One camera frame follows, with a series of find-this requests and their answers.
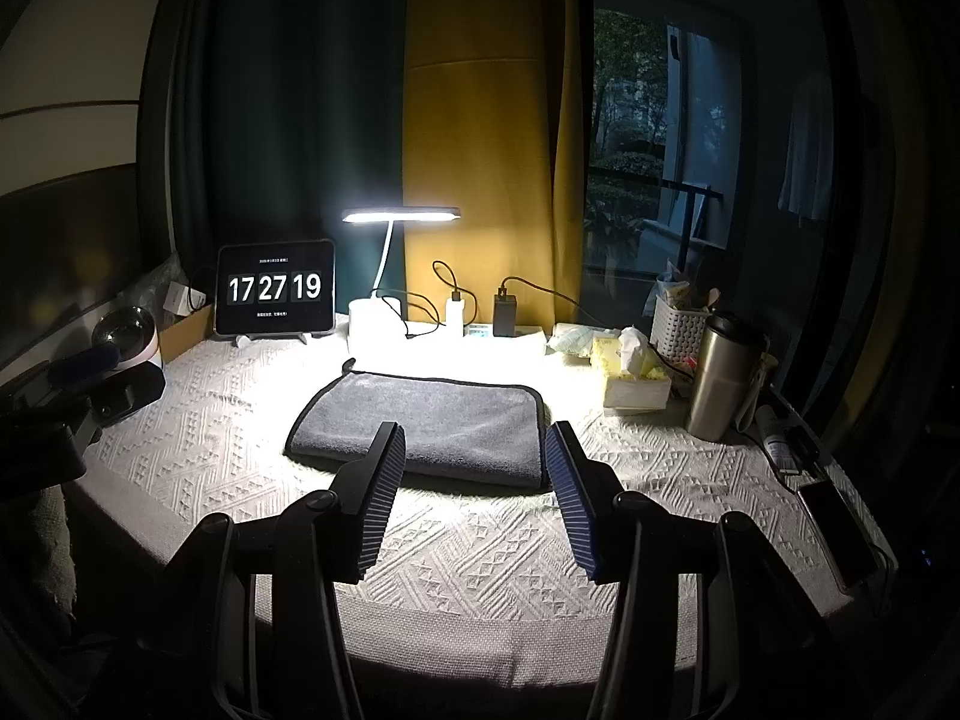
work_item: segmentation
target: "tablet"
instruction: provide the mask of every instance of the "tablet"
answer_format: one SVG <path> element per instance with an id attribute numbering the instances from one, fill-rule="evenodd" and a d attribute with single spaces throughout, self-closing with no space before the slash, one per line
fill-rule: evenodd
<path id="1" fill-rule="evenodd" d="M 214 332 L 251 337 L 332 332 L 334 261 L 328 239 L 221 248 Z"/>

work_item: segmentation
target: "gray towel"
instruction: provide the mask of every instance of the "gray towel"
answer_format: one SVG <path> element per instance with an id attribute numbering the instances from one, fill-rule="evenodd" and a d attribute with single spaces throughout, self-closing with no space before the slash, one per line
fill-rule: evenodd
<path id="1" fill-rule="evenodd" d="M 287 437 L 287 455 L 363 457 L 383 421 L 400 423 L 411 473 L 543 490 L 544 401 L 526 386 L 351 371 L 316 394 Z"/>

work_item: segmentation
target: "tissue box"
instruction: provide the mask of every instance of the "tissue box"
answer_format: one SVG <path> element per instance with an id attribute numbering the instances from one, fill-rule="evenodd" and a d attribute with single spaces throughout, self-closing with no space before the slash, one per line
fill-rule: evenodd
<path id="1" fill-rule="evenodd" d="M 620 339 L 594 338 L 590 351 L 590 365 L 597 373 L 600 383 L 600 400 L 605 409 L 646 412 L 666 408 L 670 396 L 670 379 L 647 379 L 620 371 Z M 647 350 L 646 354 L 654 355 Z M 656 365 L 656 358 L 645 358 L 644 373 Z"/>

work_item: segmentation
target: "lamp arm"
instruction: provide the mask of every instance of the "lamp arm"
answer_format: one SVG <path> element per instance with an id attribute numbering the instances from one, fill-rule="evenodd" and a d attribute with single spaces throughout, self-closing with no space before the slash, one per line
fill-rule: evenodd
<path id="1" fill-rule="evenodd" d="M 380 255 L 380 267 L 376 269 L 376 279 L 373 279 L 373 291 L 370 297 L 376 298 L 376 291 L 380 287 L 383 269 L 387 264 L 387 252 L 390 251 L 390 238 L 394 234 L 394 220 L 387 221 L 387 236 L 383 239 L 383 253 Z"/>

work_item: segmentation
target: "power adapter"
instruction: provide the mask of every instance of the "power adapter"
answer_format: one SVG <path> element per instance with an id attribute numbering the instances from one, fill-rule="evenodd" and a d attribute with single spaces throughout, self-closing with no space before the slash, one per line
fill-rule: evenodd
<path id="1" fill-rule="evenodd" d="M 512 338 L 517 328 L 517 298 L 500 287 L 493 295 L 493 335 Z"/>

